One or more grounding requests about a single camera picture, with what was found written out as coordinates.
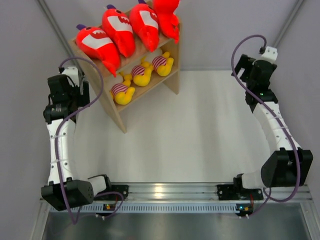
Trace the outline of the red shark plush with purple fin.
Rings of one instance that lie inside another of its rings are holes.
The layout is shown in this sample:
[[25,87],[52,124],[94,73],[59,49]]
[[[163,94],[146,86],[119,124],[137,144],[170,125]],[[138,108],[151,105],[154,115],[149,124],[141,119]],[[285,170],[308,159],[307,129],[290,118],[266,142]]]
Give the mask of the red shark plush with purple fin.
[[76,45],[90,58],[100,60],[107,70],[117,76],[121,59],[119,51],[107,33],[100,27],[76,26],[78,33],[75,38]]

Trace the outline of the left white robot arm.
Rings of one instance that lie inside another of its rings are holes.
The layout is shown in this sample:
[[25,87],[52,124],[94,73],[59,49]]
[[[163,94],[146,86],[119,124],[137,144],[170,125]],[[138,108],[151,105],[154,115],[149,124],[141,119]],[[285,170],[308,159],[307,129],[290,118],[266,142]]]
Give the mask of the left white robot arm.
[[57,211],[109,199],[113,187],[106,174],[79,179],[74,159],[76,113],[89,104],[89,84],[78,73],[64,70],[47,80],[50,93],[43,111],[50,138],[50,173],[41,196]]

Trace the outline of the yellow frog plush striped shirt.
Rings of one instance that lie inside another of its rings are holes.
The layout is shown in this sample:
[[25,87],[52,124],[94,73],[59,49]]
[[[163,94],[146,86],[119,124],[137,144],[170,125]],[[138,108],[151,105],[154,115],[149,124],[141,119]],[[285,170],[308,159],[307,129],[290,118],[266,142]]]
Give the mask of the yellow frog plush striped shirt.
[[124,80],[120,74],[117,74],[109,80],[108,91],[115,103],[125,106],[132,101],[136,89],[131,86],[130,80]]

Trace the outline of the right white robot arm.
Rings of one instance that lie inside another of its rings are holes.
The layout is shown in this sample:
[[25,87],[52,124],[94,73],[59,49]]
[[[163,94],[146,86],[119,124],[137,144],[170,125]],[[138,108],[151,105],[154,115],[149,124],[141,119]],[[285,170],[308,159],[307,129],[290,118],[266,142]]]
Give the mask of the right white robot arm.
[[291,135],[270,89],[276,68],[273,58],[254,59],[245,54],[235,67],[236,73],[244,70],[240,80],[248,88],[245,101],[260,123],[270,151],[260,169],[238,175],[241,181],[233,186],[233,192],[240,199],[250,195],[252,189],[303,186],[313,161],[312,152],[302,149]]

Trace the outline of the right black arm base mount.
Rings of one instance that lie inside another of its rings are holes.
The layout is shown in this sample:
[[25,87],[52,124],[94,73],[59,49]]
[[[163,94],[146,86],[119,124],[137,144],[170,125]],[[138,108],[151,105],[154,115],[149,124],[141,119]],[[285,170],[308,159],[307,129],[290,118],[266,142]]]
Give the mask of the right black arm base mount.
[[260,201],[264,199],[261,189],[246,189],[235,184],[218,184],[217,195],[220,201],[248,201],[251,198]]

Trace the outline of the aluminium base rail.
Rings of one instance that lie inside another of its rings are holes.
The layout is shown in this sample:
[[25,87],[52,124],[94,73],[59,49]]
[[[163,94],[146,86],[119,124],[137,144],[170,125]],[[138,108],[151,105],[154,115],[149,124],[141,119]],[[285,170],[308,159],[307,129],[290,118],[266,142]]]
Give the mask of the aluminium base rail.
[[235,219],[245,219],[266,213],[270,207],[302,205],[313,200],[309,187],[301,186],[294,197],[286,202],[293,187],[262,190],[263,200],[219,200],[217,185],[232,183],[127,183],[114,182],[112,185],[129,185],[128,197],[116,201],[95,201],[70,209],[72,217],[96,215],[103,218],[111,214],[217,214]]

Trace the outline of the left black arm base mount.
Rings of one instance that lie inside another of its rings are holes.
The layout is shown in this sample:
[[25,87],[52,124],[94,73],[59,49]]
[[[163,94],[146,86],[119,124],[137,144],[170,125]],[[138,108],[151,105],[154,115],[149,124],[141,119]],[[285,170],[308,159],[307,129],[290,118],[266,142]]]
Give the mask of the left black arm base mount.
[[123,196],[125,200],[129,195],[129,185],[127,184],[113,184],[108,186],[105,190],[99,192],[95,197],[95,201],[120,201],[121,196],[118,194],[106,194],[110,192],[117,192]]

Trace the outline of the wooden two-tier shelf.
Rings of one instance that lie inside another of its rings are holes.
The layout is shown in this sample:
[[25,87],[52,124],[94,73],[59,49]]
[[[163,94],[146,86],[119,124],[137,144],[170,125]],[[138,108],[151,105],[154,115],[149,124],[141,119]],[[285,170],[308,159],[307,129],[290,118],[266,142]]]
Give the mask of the wooden two-tier shelf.
[[[145,1],[153,9],[153,0]],[[128,18],[130,15],[129,11],[124,12]],[[103,63],[96,58],[91,58],[87,56],[76,44],[76,37],[70,41],[70,46],[75,54],[80,60],[80,66],[83,70],[84,75],[88,78],[92,88],[95,93],[100,96],[100,102],[105,112],[112,118],[114,123],[118,126],[120,130],[126,132],[126,127],[120,117],[120,112],[129,106],[132,102],[136,101],[144,94],[155,88],[159,84],[165,84],[174,93],[178,94],[180,90],[180,45],[179,42],[175,44],[175,41],[171,38],[163,35],[159,26],[159,44],[155,51],[150,52],[146,49],[141,39],[133,31],[135,40],[135,52],[131,57],[124,57],[118,47],[117,50],[120,56],[120,66],[116,71],[116,75],[120,74],[124,80],[131,81],[131,86],[135,88],[135,93],[132,100],[127,105],[119,105],[114,102],[108,89],[109,80],[114,77]],[[167,76],[160,76],[153,70],[151,74],[150,82],[147,86],[141,87],[134,84],[131,76],[131,71],[133,67],[141,63],[141,59],[145,58],[146,61],[152,64],[155,57],[162,55],[165,52],[169,52],[170,56],[174,59],[171,73]]]

